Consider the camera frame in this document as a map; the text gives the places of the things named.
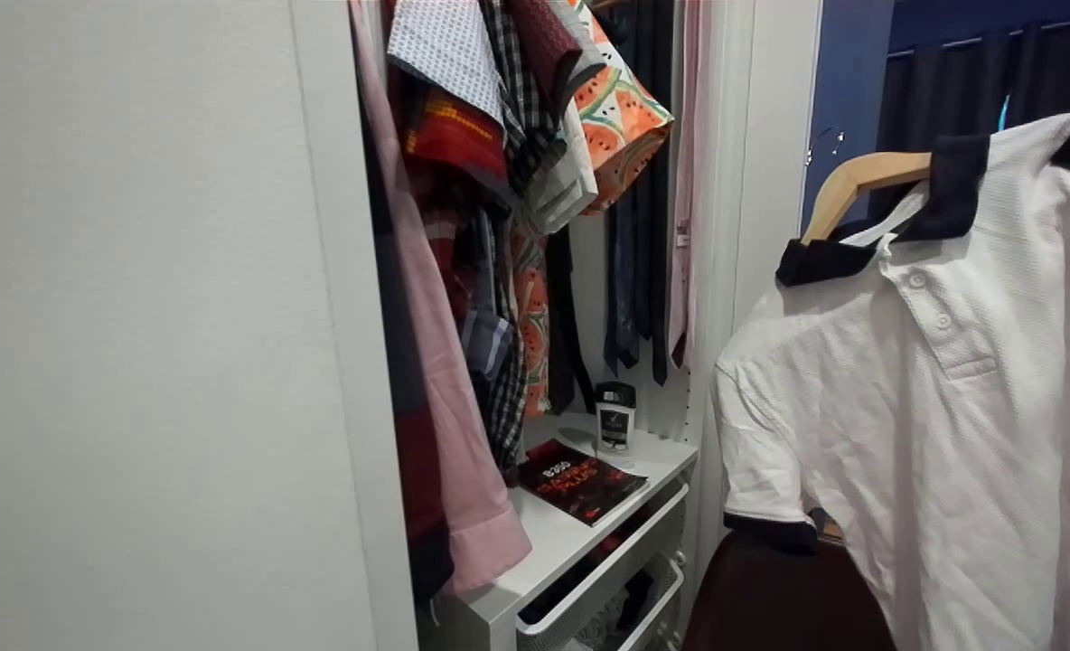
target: sleeve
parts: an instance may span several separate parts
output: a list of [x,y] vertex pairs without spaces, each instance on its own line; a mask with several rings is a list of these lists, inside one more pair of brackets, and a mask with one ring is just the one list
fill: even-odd
[[715,367],[726,517],[810,525],[804,507],[804,442],[788,413],[800,400],[797,385],[764,365]]

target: drawer handle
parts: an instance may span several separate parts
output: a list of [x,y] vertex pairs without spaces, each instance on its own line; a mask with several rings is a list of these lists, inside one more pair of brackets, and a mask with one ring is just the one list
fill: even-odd
[[677,594],[682,588],[682,572],[677,559],[668,559],[673,567],[673,585],[650,602],[650,610],[640,618],[640,626],[628,632],[626,643],[620,643],[620,651],[640,647],[644,636],[650,636],[655,620],[664,616],[664,606],[677,601]]
[[555,630],[563,610],[571,610],[628,550],[644,542],[650,529],[657,529],[686,500],[686,493],[690,487],[680,484],[680,493],[663,509],[655,509],[644,529],[638,529],[612,556],[605,556],[605,562],[594,567],[558,606],[551,606],[539,620],[518,620],[518,630],[523,636],[543,636],[547,630]]

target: pink fabric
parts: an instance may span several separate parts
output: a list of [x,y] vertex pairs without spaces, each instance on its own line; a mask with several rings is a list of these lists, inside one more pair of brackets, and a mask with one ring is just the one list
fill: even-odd
[[680,69],[680,161],[677,161],[677,197],[673,197],[673,305],[668,305],[668,349],[677,365],[686,367],[690,349],[690,296],[694,296],[694,276],[690,276],[690,235],[699,231],[694,214],[694,174],[706,128],[706,102],[702,102],[702,56],[709,54],[706,40],[706,0],[682,0],[682,69]]
[[451,529],[457,594],[469,594],[498,579],[527,556],[532,542],[518,522],[508,484],[496,471],[485,419],[473,400],[463,360],[450,289],[426,241],[424,214],[400,157],[387,84],[381,75],[381,50],[361,32],[361,0],[352,0],[352,24],[357,44],[361,104],[374,121],[374,143],[387,180],[396,241],[408,289],[408,312],[418,337],[418,360],[426,400],[434,413],[440,502]]

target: shelf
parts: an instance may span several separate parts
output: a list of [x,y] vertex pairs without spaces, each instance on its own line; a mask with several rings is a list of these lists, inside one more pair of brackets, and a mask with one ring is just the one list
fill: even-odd
[[498,576],[493,588],[465,596],[469,610],[479,610],[485,620],[514,618],[518,606],[539,596],[575,559],[583,559],[597,542],[605,542],[626,517],[633,517],[664,484],[673,484],[694,462],[694,446],[638,432],[633,450],[600,458],[646,482],[597,525],[583,525],[571,514],[543,502],[539,494],[514,487],[509,500],[518,502],[518,514],[527,529],[532,552],[518,567]]

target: small box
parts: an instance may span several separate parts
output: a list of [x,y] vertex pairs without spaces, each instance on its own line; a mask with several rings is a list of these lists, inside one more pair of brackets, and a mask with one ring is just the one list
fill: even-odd
[[597,382],[597,449],[628,450],[638,431],[638,385]]

